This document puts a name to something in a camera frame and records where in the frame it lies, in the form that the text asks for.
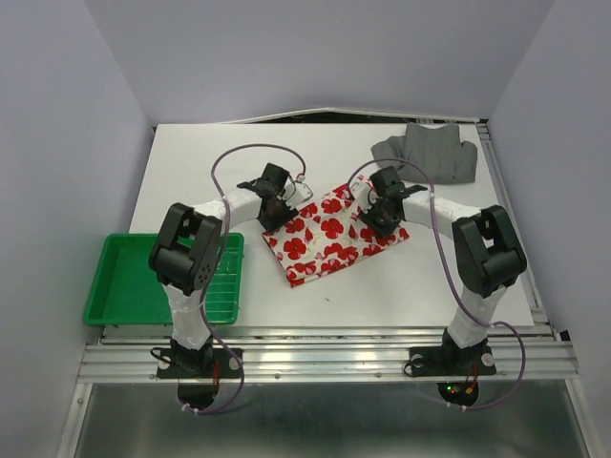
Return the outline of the white red floral skirt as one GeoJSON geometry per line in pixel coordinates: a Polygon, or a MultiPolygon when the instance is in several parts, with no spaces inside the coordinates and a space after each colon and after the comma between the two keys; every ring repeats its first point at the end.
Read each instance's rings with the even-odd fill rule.
{"type": "Polygon", "coordinates": [[[316,281],[409,239],[402,225],[381,238],[358,219],[361,205],[348,193],[371,189],[369,180],[359,176],[302,206],[280,229],[262,233],[290,286],[316,281]]]}

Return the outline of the grey pleated skirt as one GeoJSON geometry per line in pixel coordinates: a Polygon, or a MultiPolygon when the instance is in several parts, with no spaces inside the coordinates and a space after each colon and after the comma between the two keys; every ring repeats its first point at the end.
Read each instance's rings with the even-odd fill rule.
{"type": "Polygon", "coordinates": [[[469,184],[476,179],[477,148],[461,140],[458,125],[427,128],[409,123],[403,135],[390,136],[370,150],[382,167],[393,166],[405,181],[427,183],[420,172],[397,159],[417,165],[433,184],[469,184]]]}

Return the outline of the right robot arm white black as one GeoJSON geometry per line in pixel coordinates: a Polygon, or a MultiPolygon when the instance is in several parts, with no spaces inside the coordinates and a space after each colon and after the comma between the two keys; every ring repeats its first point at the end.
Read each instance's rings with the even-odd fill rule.
{"type": "Polygon", "coordinates": [[[527,260],[504,207],[485,209],[438,198],[434,185],[406,186],[389,166],[368,184],[348,182],[358,218],[383,238],[402,222],[432,230],[457,310],[446,329],[450,343],[439,349],[439,361],[460,372],[474,360],[472,348],[484,343],[493,315],[507,290],[526,270],[527,260]]]}

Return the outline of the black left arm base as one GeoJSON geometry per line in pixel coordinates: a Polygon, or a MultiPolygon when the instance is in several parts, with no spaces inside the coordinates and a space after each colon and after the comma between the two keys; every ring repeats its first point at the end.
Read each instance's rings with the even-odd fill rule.
{"type": "Polygon", "coordinates": [[[158,365],[156,378],[178,383],[177,399],[183,411],[220,414],[234,404],[242,391],[245,374],[243,350],[239,347],[216,348],[210,337],[201,349],[187,349],[171,339],[169,347],[154,346],[149,354],[158,365]],[[219,401],[222,381],[239,383],[226,401],[219,401]]]}

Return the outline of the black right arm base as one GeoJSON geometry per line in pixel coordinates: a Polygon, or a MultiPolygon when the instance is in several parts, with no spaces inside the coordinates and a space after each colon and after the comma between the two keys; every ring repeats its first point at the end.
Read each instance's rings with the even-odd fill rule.
{"type": "Polygon", "coordinates": [[[496,366],[487,338],[461,348],[445,329],[439,345],[410,347],[402,371],[410,378],[439,378],[442,400],[469,409],[479,396],[479,377],[495,375],[496,366]]]}

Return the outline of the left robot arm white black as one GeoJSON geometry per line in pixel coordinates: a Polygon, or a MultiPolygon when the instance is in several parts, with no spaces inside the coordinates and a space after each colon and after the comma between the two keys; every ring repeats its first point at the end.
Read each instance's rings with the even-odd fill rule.
{"type": "Polygon", "coordinates": [[[168,209],[149,256],[171,311],[172,351],[190,375],[205,374],[213,354],[207,346],[212,332],[202,317],[203,298],[228,243],[228,232],[256,220],[273,232],[298,215],[298,206],[312,197],[302,177],[294,178],[268,163],[260,177],[244,181],[204,204],[175,203],[168,209]]]}

